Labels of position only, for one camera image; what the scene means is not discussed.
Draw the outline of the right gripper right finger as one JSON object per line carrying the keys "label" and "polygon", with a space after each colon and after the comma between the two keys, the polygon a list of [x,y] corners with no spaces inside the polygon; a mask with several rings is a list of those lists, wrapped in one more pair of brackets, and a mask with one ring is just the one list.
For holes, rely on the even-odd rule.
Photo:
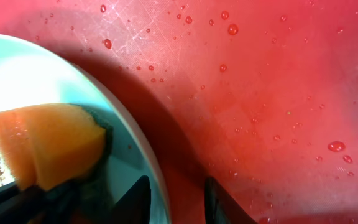
{"label": "right gripper right finger", "polygon": [[205,180],[204,215],[206,224],[257,224],[214,177]]}

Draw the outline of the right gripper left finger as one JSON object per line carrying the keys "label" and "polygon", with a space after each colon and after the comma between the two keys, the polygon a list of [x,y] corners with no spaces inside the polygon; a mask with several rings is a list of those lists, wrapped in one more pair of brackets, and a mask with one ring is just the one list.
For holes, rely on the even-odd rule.
{"label": "right gripper left finger", "polygon": [[109,223],[149,224],[150,207],[150,180],[143,175],[115,204],[109,215]]}

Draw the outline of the orange sponge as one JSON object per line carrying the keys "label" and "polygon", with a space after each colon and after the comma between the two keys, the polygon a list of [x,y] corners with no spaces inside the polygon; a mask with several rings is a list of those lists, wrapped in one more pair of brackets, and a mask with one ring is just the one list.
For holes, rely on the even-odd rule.
{"label": "orange sponge", "polygon": [[0,112],[1,157],[20,190],[48,191],[90,173],[112,127],[89,108],[52,103]]}

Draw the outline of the white plate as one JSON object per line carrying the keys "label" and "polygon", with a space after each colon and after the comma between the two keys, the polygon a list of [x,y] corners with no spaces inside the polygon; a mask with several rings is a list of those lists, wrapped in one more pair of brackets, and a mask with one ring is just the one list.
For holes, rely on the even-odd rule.
{"label": "white plate", "polygon": [[[171,211],[158,160],[127,108],[102,83],[51,51],[0,34],[0,111],[46,103],[72,103],[94,111],[113,129],[107,177],[114,201],[146,175],[151,223],[170,223]],[[13,180],[0,161],[0,186]]]}

